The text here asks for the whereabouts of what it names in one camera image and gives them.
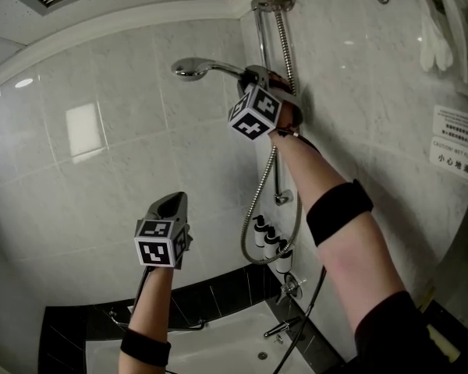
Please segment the small grey metal part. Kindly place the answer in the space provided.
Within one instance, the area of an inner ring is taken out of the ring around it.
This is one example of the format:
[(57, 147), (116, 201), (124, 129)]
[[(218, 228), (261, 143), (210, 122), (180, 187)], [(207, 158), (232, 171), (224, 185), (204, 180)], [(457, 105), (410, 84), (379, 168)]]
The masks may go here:
[(171, 66), (173, 74), (181, 77), (184, 81), (196, 81), (203, 79), (210, 71), (219, 71), (242, 79), (245, 70), (224, 62), (208, 58), (189, 57), (181, 58)]

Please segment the black elastic armband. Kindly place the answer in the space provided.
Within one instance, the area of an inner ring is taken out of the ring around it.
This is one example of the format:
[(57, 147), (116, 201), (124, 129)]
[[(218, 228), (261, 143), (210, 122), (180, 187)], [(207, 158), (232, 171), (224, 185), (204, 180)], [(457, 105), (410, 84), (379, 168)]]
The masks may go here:
[(122, 339), (120, 350), (137, 361), (164, 368), (168, 364), (171, 344), (128, 329)]
[(374, 204), (357, 179), (327, 191), (307, 213), (307, 225), (318, 247)]

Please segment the white hanging towel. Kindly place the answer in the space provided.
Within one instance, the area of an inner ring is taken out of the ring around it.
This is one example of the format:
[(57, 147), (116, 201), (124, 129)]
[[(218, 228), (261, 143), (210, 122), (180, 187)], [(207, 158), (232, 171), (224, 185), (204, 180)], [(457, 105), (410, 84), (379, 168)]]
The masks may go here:
[(422, 0), (426, 47), (441, 71), (453, 69), (468, 84), (468, 0)]

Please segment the person's dark jacket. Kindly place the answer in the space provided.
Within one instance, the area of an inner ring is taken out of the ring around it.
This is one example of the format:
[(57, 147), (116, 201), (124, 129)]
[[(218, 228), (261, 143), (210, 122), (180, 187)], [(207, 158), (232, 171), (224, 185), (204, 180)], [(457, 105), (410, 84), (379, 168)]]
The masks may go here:
[(372, 308), (354, 337), (360, 374), (468, 374), (468, 357), (449, 361), (406, 291)]

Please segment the white pump bottle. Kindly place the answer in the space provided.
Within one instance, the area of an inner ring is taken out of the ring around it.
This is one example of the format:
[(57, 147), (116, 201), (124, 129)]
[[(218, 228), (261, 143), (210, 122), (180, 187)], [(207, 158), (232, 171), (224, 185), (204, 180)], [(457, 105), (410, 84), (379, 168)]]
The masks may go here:
[(269, 226), (264, 236), (264, 258), (271, 259), (276, 256), (280, 237), (273, 226)]
[(258, 248), (264, 247), (264, 237), (269, 228), (263, 215), (257, 215), (253, 218), (254, 241)]
[(286, 250), (286, 252), (282, 253), (282, 250), (285, 249), (287, 245), (288, 241), (286, 239), (282, 239), (278, 244), (278, 248), (276, 249), (276, 253), (281, 255), (275, 261), (276, 271), (280, 274), (288, 273), (292, 269), (293, 249), (289, 248)]

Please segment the chrome shower slide rail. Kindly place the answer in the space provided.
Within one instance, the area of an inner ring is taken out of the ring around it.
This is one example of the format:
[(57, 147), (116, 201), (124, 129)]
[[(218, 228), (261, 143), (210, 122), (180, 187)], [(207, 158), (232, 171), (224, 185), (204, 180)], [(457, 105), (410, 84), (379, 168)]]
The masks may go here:
[[(285, 63), (287, 80), (292, 88), (293, 94), (296, 94), (296, 85), (293, 72), (293, 63), (289, 49), (289, 42), (285, 31), (283, 12), (288, 12), (293, 9), (296, 0), (253, 0), (251, 9), (254, 14), (255, 25), (257, 29), (258, 44), (261, 54), (261, 62), (264, 67), (269, 69), (270, 62), (268, 56), (268, 44), (265, 35), (263, 12), (273, 12), (278, 28), (278, 35), (282, 46), (282, 54)], [(277, 206), (282, 206), (293, 201), (293, 193), (289, 190), (281, 190), (280, 175), (278, 168), (278, 151), (275, 146), (272, 147), (267, 164), (268, 173), (273, 173), (274, 177), (274, 201)]]

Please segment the chrome shower mixer valve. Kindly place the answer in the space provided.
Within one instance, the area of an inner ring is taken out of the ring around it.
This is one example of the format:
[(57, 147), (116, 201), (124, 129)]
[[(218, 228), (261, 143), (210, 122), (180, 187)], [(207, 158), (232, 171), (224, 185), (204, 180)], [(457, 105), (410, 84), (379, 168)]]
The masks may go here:
[(300, 280), (293, 273), (285, 273), (284, 281), (281, 286), (281, 297), (300, 300), (303, 297), (303, 285), (307, 282), (306, 279)]

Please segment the chrome bathtub spout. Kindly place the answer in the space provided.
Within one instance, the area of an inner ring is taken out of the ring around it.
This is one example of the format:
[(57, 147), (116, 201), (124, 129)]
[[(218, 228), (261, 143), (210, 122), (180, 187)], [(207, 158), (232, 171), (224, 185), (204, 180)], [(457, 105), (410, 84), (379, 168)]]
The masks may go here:
[(271, 328), (270, 330), (264, 333), (264, 338), (271, 337), (281, 332), (286, 332), (287, 330), (291, 329), (296, 324), (300, 323), (302, 319), (300, 317), (294, 317), (291, 319), (286, 319), (278, 323), (275, 327)]

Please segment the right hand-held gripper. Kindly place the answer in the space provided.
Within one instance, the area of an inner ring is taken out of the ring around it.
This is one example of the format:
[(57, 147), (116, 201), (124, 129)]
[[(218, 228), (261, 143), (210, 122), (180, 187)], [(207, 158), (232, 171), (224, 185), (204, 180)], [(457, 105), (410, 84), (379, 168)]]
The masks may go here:
[(239, 100), (229, 109), (229, 127), (254, 141), (278, 127), (282, 102), (268, 90), (269, 73), (260, 65), (250, 65), (237, 82)]

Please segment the white text notice sign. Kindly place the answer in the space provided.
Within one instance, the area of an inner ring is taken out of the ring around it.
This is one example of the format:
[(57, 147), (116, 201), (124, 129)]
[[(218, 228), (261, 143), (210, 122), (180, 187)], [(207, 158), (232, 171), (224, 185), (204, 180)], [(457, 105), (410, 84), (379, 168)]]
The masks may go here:
[(436, 136), (468, 147), (468, 113), (435, 105), (432, 129)]

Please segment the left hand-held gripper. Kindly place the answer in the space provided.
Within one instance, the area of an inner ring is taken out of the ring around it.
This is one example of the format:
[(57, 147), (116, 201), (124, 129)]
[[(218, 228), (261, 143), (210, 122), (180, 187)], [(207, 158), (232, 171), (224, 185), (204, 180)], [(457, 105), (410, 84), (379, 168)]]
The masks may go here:
[(174, 192), (152, 203), (137, 221), (134, 241), (140, 264), (180, 270), (190, 249), (188, 196)]

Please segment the person's right hand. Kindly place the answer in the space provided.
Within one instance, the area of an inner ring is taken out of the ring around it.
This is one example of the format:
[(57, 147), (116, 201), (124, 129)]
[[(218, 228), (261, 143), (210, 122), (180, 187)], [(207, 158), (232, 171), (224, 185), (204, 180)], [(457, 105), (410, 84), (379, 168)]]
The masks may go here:
[(292, 92), (289, 81), (275, 72), (268, 72), (268, 90), (282, 102), (282, 111), (278, 117), (278, 127), (299, 131), (303, 123), (300, 101)]

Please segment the person's left forearm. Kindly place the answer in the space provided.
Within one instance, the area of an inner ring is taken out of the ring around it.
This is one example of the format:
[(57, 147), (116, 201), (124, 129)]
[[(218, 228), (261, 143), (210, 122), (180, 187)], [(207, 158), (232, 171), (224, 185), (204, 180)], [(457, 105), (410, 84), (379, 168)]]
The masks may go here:
[[(172, 268), (159, 267), (148, 275), (128, 329), (160, 342), (168, 342), (173, 273)], [(165, 374), (165, 368), (137, 361), (120, 350), (119, 374)]]

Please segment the person's right forearm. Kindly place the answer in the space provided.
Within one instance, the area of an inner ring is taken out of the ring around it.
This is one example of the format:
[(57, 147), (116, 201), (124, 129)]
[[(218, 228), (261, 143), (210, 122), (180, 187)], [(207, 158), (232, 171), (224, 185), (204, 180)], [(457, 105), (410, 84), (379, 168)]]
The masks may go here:
[(295, 136), (270, 134), (278, 147), (307, 214), (307, 225), (317, 255), (340, 297), (355, 330), (366, 315), (385, 299), (406, 291), (392, 262), (381, 229), (366, 211), (331, 233), (331, 214), (314, 205), (346, 180), (311, 146)]

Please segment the chrome grab bar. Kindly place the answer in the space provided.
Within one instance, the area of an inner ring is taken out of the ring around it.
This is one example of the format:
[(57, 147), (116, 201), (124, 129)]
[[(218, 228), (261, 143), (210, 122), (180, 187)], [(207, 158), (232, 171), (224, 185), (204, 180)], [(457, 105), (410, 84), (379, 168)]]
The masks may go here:
[[(113, 309), (111, 309), (108, 312), (108, 316), (115, 325), (117, 325), (119, 327), (122, 327), (122, 328), (128, 328), (129, 327), (128, 323), (120, 322), (120, 321), (117, 320), (117, 313)], [(204, 320), (200, 319), (198, 323), (196, 323), (196, 324), (194, 324), (192, 326), (169, 327), (168, 332), (172, 332), (172, 331), (199, 331), (199, 330), (202, 330), (205, 327), (206, 327), (206, 322)]]

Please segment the white bathtub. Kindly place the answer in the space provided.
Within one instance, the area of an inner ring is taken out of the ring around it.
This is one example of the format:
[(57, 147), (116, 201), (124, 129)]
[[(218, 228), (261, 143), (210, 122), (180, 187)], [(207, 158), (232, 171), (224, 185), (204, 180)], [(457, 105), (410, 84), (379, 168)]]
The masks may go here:
[[(266, 302), (213, 320), (199, 331), (168, 333), (172, 348), (166, 369), (175, 374), (272, 374), (291, 340), (283, 333), (284, 344), (275, 336), (264, 338), (278, 320)], [(86, 342), (87, 374), (118, 374), (121, 340)], [(266, 352), (260, 360), (257, 355)], [(279, 374), (314, 374), (295, 349)]]

